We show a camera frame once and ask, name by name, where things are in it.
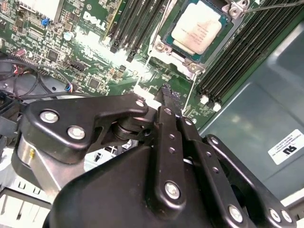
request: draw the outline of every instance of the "ram slot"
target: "ram slot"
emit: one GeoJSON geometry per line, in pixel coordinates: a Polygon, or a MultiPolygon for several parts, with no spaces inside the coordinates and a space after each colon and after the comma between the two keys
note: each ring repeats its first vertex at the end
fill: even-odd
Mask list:
{"type": "Polygon", "coordinates": [[[292,21],[299,9],[282,9],[280,16],[276,18],[275,21],[280,21],[280,23],[272,24],[272,28],[267,29],[267,33],[263,34],[262,37],[257,41],[258,44],[262,42],[258,47],[254,47],[256,50],[248,59],[248,61],[243,61],[238,69],[236,69],[233,74],[235,77],[225,82],[224,86],[214,91],[214,96],[223,98],[227,92],[241,79],[241,77],[249,70],[250,66],[252,66],[260,57],[260,55],[267,50],[269,45],[274,41],[274,39],[280,34],[282,30],[284,30],[290,21],[292,21]]]}
{"type": "Polygon", "coordinates": [[[128,47],[128,48],[132,47],[132,45],[134,43],[134,39],[136,38],[138,31],[143,26],[144,18],[147,15],[151,14],[156,3],[157,3],[157,1],[155,1],[155,0],[146,0],[145,1],[144,10],[142,11],[141,14],[138,13],[138,16],[137,16],[138,20],[137,20],[135,26],[133,27],[133,29],[130,30],[131,35],[124,41],[124,43],[123,43],[124,47],[128,47]]]}
{"type": "MultiPolygon", "coordinates": [[[[266,5],[275,4],[277,1],[269,1],[266,5]]],[[[260,29],[263,26],[263,18],[267,14],[267,11],[258,12],[253,19],[251,19],[247,26],[242,30],[242,32],[234,39],[233,43],[228,47],[222,57],[211,67],[211,69],[205,75],[200,89],[202,93],[209,93],[210,90],[219,84],[219,82],[225,77],[223,73],[225,70],[232,68],[234,63],[234,58],[237,58],[238,55],[235,55],[240,46],[244,44],[244,41],[248,41],[254,35],[256,29],[260,29]]]]}
{"type": "Polygon", "coordinates": [[[141,49],[141,46],[143,44],[143,41],[145,38],[147,38],[149,30],[152,25],[155,26],[155,20],[157,18],[157,14],[161,10],[164,2],[166,0],[157,0],[155,7],[153,8],[153,11],[151,13],[150,18],[147,20],[143,20],[142,26],[144,27],[144,30],[141,32],[141,34],[137,34],[136,37],[134,38],[134,42],[130,45],[129,49],[131,50],[127,61],[132,62],[134,59],[135,55],[138,53],[138,51],[141,49]]]}
{"type": "Polygon", "coordinates": [[[124,31],[127,26],[131,15],[134,13],[137,3],[140,0],[129,0],[124,8],[123,14],[120,17],[117,25],[113,26],[110,30],[110,37],[114,40],[114,44],[112,45],[111,51],[116,52],[119,47],[119,42],[116,40],[119,39],[121,33],[124,31]]]}

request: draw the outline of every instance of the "connector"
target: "connector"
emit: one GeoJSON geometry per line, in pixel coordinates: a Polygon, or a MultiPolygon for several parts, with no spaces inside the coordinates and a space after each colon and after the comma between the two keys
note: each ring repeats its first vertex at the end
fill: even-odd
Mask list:
{"type": "Polygon", "coordinates": [[[49,23],[50,23],[49,18],[45,18],[45,19],[43,19],[43,20],[41,21],[41,24],[42,24],[43,26],[48,26],[49,23]]]}

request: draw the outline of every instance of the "electronic component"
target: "electronic component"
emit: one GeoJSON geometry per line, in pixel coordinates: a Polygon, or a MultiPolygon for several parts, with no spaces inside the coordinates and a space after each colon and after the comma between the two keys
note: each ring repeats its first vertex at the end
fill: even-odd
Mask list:
{"type": "Polygon", "coordinates": [[[63,39],[65,39],[66,41],[71,41],[74,38],[74,33],[73,32],[65,32],[63,34],[63,39]]]}
{"type": "Polygon", "coordinates": [[[85,70],[85,65],[79,61],[72,60],[71,61],[71,67],[74,68],[77,71],[83,72],[85,70]]]}
{"type": "Polygon", "coordinates": [[[23,21],[22,19],[20,19],[20,18],[17,18],[15,25],[16,25],[18,28],[22,28],[23,25],[24,25],[24,21],[23,21]]]}
{"type": "Polygon", "coordinates": [[[6,12],[7,6],[8,6],[8,3],[7,3],[6,1],[3,1],[3,2],[1,3],[1,11],[2,11],[2,12],[6,12]]]}
{"type": "Polygon", "coordinates": [[[0,29],[5,30],[6,29],[6,21],[3,19],[0,19],[0,29]]]}
{"type": "Polygon", "coordinates": [[[34,13],[44,15],[57,23],[63,8],[64,0],[17,0],[19,6],[34,13]]]}
{"type": "Polygon", "coordinates": [[[67,24],[65,25],[65,30],[71,31],[71,30],[72,30],[72,27],[73,27],[73,25],[71,25],[70,23],[67,23],[67,24]]]}
{"type": "Polygon", "coordinates": [[[53,62],[56,62],[58,59],[58,53],[50,49],[47,58],[53,62]]]}
{"type": "Polygon", "coordinates": [[[25,48],[22,48],[22,49],[16,51],[13,55],[14,55],[15,57],[23,57],[23,56],[25,56],[26,54],[27,54],[26,49],[25,49],[25,48]]]}
{"type": "Polygon", "coordinates": [[[89,86],[93,89],[97,89],[99,86],[99,82],[96,79],[91,78],[91,80],[89,82],[89,86]]]}
{"type": "Polygon", "coordinates": [[[41,24],[42,24],[43,26],[48,26],[49,23],[50,23],[49,18],[43,19],[43,20],[41,21],[41,24]]]}
{"type": "Polygon", "coordinates": [[[124,72],[127,68],[124,65],[121,65],[119,69],[124,72]]]}
{"type": "Polygon", "coordinates": [[[190,55],[202,55],[222,28],[220,15],[204,2],[188,5],[171,35],[173,44],[190,55]]]}

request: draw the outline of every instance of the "metal rivet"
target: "metal rivet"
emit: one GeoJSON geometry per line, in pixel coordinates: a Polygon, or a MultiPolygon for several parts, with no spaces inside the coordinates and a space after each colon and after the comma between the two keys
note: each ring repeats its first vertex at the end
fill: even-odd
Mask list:
{"type": "Polygon", "coordinates": [[[243,216],[242,216],[241,212],[235,206],[230,205],[228,209],[229,209],[230,215],[232,216],[232,218],[235,221],[237,221],[239,223],[241,223],[243,221],[243,216]]]}
{"type": "Polygon", "coordinates": [[[169,138],[172,139],[172,140],[174,140],[174,139],[175,139],[174,134],[170,134],[170,135],[169,135],[169,138]]]}
{"type": "Polygon", "coordinates": [[[192,125],[191,121],[188,120],[188,119],[185,119],[185,122],[186,122],[186,124],[188,124],[188,125],[192,125]]]}
{"type": "Polygon", "coordinates": [[[141,100],[137,100],[136,104],[140,107],[144,107],[143,101],[141,101],[141,100]]]}
{"type": "Polygon", "coordinates": [[[170,110],[169,108],[165,108],[165,112],[166,112],[166,114],[168,114],[168,115],[172,115],[172,112],[171,112],[171,110],[170,110]]]}
{"type": "Polygon", "coordinates": [[[290,223],[293,222],[293,220],[291,219],[291,217],[289,216],[289,214],[286,211],[282,210],[282,215],[287,222],[290,222],[290,223]]]}
{"type": "Polygon", "coordinates": [[[219,169],[217,167],[212,168],[215,173],[219,173],[219,169]]]}
{"type": "Polygon", "coordinates": [[[30,151],[29,151],[29,157],[31,159],[33,159],[35,157],[35,150],[34,149],[30,149],[30,151]]]}
{"type": "Polygon", "coordinates": [[[272,217],[276,222],[281,222],[281,218],[280,218],[280,216],[278,215],[278,213],[277,213],[275,210],[273,210],[273,209],[271,208],[271,209],[269,209],[269,212],[270,212],[271,217],[272,217]]]}
{"type": "Polygon", "coordinates": [[[181,195],[177,185],[172,182],[167,182],[165,184],[165,191],[171,199],[177,200],[181,195]]]}
{"type": "Polygon", "coordinates": [[[46,123],[53,124],[58,121],[59,117],[51,111],[44,111],[40,114],[40,119],[46,123]]]}
{"type": "Polygon", "coordinates": [[[170,152],[170,153],[175,153],[175,149],[174,149],[173,147],[170,147],[170,148],[169,148],[169,152],[170,152]]]}
{"type": "Polygon", "coordinates": [[[81,140],[85,137],[86,133],[82,127],[79,126],[73,126],[70,127],[67,130],[67,134],[72,138],[72,139],[78,139],[81,140]]]}
{"type": "Polygon", "coordinates": [[[219,142],[217,141],[216,138],[212,137],[211,140],[213,141],[214,144],[218,144],[219,142]]]}

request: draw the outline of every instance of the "circuit board component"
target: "circuit board component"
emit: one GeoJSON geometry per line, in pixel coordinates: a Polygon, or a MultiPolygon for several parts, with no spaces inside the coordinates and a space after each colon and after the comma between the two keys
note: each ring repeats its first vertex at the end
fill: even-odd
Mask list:
{"type": "Polygon", "coordinates": [[[191,3],[171,35],[173,44],[190,55],[202,55],[222,28],[220,15],[204,2],[191,3]]]}

